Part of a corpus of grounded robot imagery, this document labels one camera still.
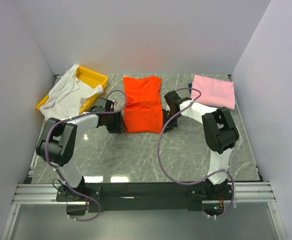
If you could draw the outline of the orange t shirt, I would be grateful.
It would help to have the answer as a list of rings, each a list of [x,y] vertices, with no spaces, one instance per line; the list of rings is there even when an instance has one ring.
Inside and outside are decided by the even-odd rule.
[[[127,133],[156,133],[163,126],[161,102],[162,79],[157,76],[146,78],[123,78],[128,104],[124,109]]]

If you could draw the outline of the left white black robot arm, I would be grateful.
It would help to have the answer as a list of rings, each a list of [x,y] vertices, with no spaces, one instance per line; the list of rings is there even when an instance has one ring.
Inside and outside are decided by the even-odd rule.
[[[106,127],[110,134],[127,130],[122,110],[115,110],[114,102],[109,99],[99,99],[88,111],[74,117],[49,118],[36,145],[36,154],[57,172],[60,193],[68,194],[74,201],[88,196],[84,177],[72,160],[77,135],[98,127]]]

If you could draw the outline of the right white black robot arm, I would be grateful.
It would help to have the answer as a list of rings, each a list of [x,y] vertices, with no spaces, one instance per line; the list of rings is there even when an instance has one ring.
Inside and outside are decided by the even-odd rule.
[[[223,195],[228,188],[228,163],[240,135],[232,115],[226,107],[210,107],[190,97],[181,98],[173,90],[164,96],[167,109],[163,110],[161,135],[178,126],[179,117],[189,117],[203,126],[205,142],[211,151],[208,175],[203,181],[204,196],[212,200]]]

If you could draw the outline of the pink folded t shirt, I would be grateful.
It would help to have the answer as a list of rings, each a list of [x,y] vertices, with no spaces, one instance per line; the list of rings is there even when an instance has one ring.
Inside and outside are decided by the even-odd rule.
[[[236,106],[234,83],[230,81],[195,75],[191,90],[191,98],[210,107],[226,107],[234,110]]]

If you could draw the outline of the white t shirt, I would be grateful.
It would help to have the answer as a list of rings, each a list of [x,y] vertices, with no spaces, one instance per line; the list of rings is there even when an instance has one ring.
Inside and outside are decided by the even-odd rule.
[[[49,91],[48,100],[39,108],[45,120],[77,116],[89,98],[103,93],[102,85],[91,87],[77,77],[78,67],[74,64]]]

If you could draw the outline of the black base beam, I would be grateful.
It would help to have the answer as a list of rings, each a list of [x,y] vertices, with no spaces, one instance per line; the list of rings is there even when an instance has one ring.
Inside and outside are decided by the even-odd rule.
[[[148,183],[86,183],[85,195],[75,194],[67,187],[58,187],[56,201],[84,202],[90,213],[98,211],[188,210],[202,211],[204,201],[231,200],[232,186],[227,182],[213,185],[209,181],[194,185],[173,182]]]

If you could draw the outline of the aluminium frame rail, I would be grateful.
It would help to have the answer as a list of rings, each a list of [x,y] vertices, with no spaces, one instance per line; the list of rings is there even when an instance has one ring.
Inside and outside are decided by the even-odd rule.
[[[236,203],[269,203],[276,198],[269,182],[236,182]],[[49,184],[19,184],[15,190],[13,205],[82,205],[83,201],[57,201],[57,190]]]

